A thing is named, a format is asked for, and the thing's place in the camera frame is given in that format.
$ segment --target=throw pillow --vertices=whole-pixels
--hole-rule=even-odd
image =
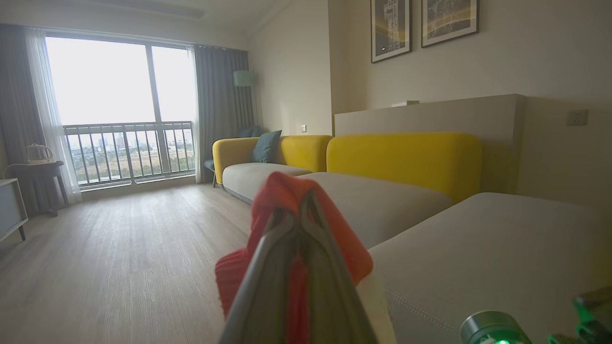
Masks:
[[[253,135],[253,127],[241,129],[238,131],[238,137],[251,137]]]
[[[261,136],[261,128],[258,125],[253,126],[253,132],[251,133],[251,137],[259,137]]]
[[[273,162],[276,156],[278,140],[280,132],[271,132],[261,134],[255,145],[253,153],[251,153],[251,162]]]

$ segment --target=stitching on cushion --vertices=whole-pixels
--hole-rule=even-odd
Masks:
[[[414,304],[402,299],[400,296],[397,296],[396,294],[390,292],[389,290],[385,290],[387,296],[389,296],[391,299],[393,299],[394,301],[398,302],[399,304],[401,304],[402,306],[409,308],[410,310],[412,310],[414,313],[420,315],[422,318],[428,320],[429,322],[438,325],[439,327],[449,331],[452,334],[458,334],[459,331],[457,331],[454,327],[452,327],[451,325],[445,323],[444,321],[436,318],[435,316],[427,313],[426,311],[422,310],[421,308],[418,308],[417,306],[415,306]]]

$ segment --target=balcony railing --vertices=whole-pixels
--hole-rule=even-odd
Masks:
[[[65,125],[81,189],[195,172],[190,122]]]

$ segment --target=chair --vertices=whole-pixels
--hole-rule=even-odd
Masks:
[[[236,138],[243,137],[259,137],[261,135],[261,127],[254,125],[246,129],[240,129]],[[217,187],[217,174],[215,173],[215,162],[213,159],[204,162],[204,167],[211,170],[214,177],[212,178],[212,187]]]

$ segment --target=electric kettle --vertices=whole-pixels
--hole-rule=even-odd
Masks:
[[[30,165],[51,162],[51,159],[53,159],[51,148],[41,144],[34,143],[32,146],[26,146],[26,152],[28,153],[28,164]]]

